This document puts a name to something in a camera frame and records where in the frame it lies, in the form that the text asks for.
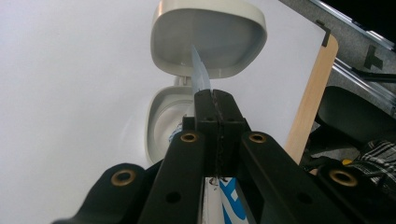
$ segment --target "bolt hole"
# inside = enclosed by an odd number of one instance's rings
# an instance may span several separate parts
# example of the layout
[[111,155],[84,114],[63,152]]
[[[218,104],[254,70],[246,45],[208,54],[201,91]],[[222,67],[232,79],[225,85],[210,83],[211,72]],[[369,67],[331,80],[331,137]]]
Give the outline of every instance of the bolt hole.
[[181,200],[181,195],[178,192],[170,192],[166,195],[168,203],[178,203]]
[[133,170],[120,170],[111,176],[111,183],[117,187],[123,187],[134,182],[136,173]]
[[306,193],[299,193],[299,194],[297,194],[297,199],[300,201],[300,202],[302,202],[302,203],[305,203],[305,204],[311,204],[312,203],[312,198],[311,198],[311,196],[309,196],[308,194],[306,194]]
[[266,140],[264,135],[258,133],[253,133],[248,138],[250,139],[250,141],[255,143],[263,143]]
[[183,142],[195,142],[198,136],[194,133],[185,133],[180,138]]
[[358,185],[358,179],[356,179],[356,177],[352,174],[343,170],[330,170],[329,176],[334,182],[346,187],[355,187]]

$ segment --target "toilet lid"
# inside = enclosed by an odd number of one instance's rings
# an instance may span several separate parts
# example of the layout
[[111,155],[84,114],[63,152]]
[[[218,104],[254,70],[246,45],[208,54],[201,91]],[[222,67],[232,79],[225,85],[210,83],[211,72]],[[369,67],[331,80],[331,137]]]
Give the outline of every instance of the toilet lid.
[[192,74],[191,46],[210,78],[231,77],[260,53],[267,32],[262,12],[241,0],[162,0],[153,19],[151,56],[164,72]]

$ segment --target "fabric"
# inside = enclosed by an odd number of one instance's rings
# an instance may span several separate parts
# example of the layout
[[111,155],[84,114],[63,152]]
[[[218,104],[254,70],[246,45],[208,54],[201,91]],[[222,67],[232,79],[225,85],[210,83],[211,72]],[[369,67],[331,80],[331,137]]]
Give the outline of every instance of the fabric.
[[360,170],[385,193],[396,195],[396,144],[385,140],[369,142],[347,167]]

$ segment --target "plywood edge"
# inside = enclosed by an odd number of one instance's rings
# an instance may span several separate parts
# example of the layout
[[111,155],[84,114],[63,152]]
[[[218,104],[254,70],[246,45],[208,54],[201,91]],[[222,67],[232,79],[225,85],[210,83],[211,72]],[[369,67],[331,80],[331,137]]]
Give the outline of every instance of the plywood edge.
[[329,79],[332,65],[338,51],[338,43],[334,36],[329,36],[326,48],[321,47],[317,60],[312,68],[302,101],[286,141],[285,150],[291,158],[299,163],[310,134],[312,124],[318,111],[321,97]]

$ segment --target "brass grommet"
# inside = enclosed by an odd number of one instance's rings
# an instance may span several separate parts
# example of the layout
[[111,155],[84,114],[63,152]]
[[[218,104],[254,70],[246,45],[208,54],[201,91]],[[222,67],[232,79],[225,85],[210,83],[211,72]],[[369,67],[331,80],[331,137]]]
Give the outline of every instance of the brass grommet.
[[134,182],[136,173],[133,170],[124,169],[111,176],[111,183],[117,187],[123,187]]
[[195,142],[198,139],[198,135],[196,135],[195,133],[184,133],[183,135],[181,135],[180,137],[181,141],[183,142]]
[[358,179],[343,170],[330,170],[329,176],[334,182],[346,187],[356,187],[358,185]]
[[252,133],[251,135],[248,136],[248,139],[250,139],[250,141],[255,143],[264,143],[267,140],[267,138],[260,133]]

